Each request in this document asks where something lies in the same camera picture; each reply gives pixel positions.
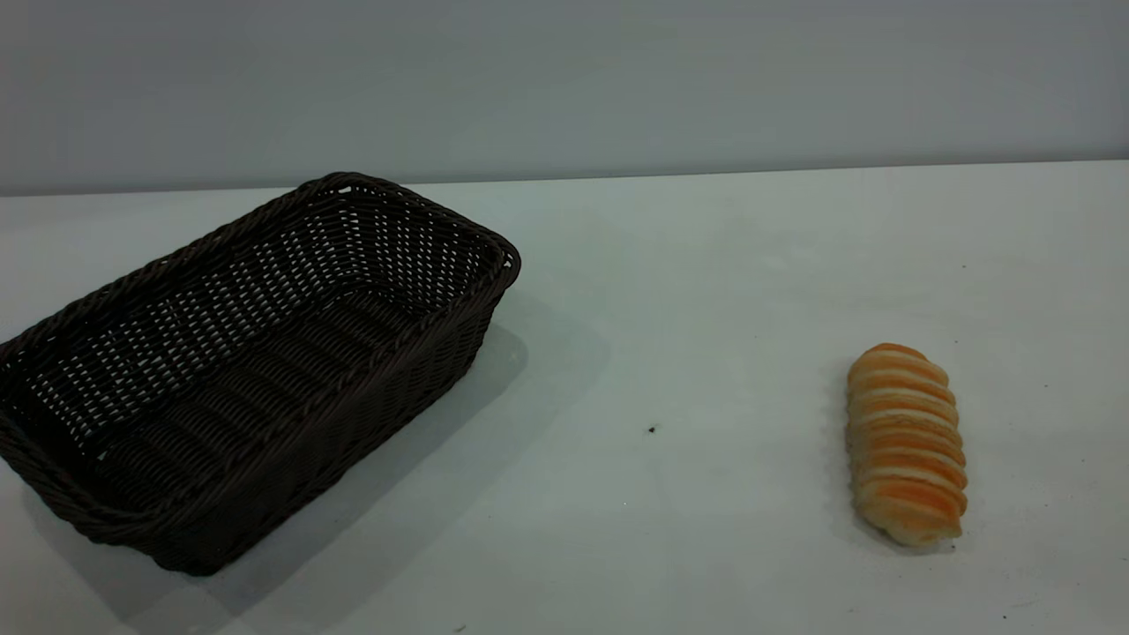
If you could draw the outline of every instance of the basket rim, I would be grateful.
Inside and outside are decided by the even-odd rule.
[[[219,470],[205,472],[186,481],[184,486],[177,488],[173,496],[166,497],[158,505],[143,510],[121,510],[99,501],[76,482],[67,470],[61,469],[38,443],[28,437],[18,425],[9,419],[2,409],[0,409],[0,455],[45,502],[55,503],[51,506],[56,513],[75,524],[82,524],[99,533],[112,529],[117,536],[123,532],[133,533],[129,531],[131,525],[139,529],[145,527],[141,533],[148,534],[151,532],[151,528],[148,528],[147,524],[155,521],[159,521],[164,529],[175,528],[182,522],[191,520],[191,516],[202,508],[207,508],[209,503],[213,503],[215,501],[211,498],[217,496],[217,492],[229,489],[229,487],[215,487],[217,484],[230,486],[240,482],[248,475],[253,475],[261,462],[287,451],[309,428],[309,426],[294,425],[295,421],[314,421],[332,411],[342,401],[359,392],[368,380],[377,379],[379,375],[393,371],[395,366],[413,358],[420,348],[419,345],[429,341],[427,336],[441,333],[481,311],[517,279],[522,266],[520,255],[517,249],[499,234],[391,181],[357,172],[334,172],[321,179],[307,181],[297,189],[260,205],[251,212],[213,229],[170,254],[157,258],[117,280],[69,303],[61,311],[41,320],[16,338],[0,343],[0,364],[25,349],[34,348],[43,341],[50,341],[53,336],[65,330],[76,321],[99,311],[122,295],[133,293],[141,285],[174,276],[195,259],[215,254],[231,242],[253,234],[263,226],[271,226],[280,217],[304,214],[306,203],[324,197],[326,192],[365,186],[393,191],[427,205],[431,211],[437,211],[458,224],[460,230],[465,229],[475,234],[476,238],[497,253],[499,256],[497,264],[461,296],[412,324],[394,340],[375,350],[365,363],[350,368],[336,382],[313,395],[298,412],[280,419],[269,434],[250,444],[238,455],[229,458]],[[187,502],[194,502],[194,504],[185,505]]]

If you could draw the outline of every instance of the table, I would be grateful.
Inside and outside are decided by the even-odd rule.
[[[0,632],[1129,627],[1129,162],[418,191],[524,255],[472,372],[212,579],[0,464]],[[280,192],[0,200],[0,338]],[[965,534],[925,553],[849,504],[844,373],[886,340],[961,406]]]

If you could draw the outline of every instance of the rectangular basket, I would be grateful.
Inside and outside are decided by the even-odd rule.
[[[0,455],[95,542],[210,575],[470,368],[520,260],[338,173],[0,345]]]

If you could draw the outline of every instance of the bread roll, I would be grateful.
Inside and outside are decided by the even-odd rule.
[[[855,362],[847,383],[858,513],[910,547],[961,536],[969,479],[948,375],[912,348],[881,343]]]

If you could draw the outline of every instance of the wall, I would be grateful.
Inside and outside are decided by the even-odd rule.
[[[1124,0],[7,0],[0,192],[1129,156]]]

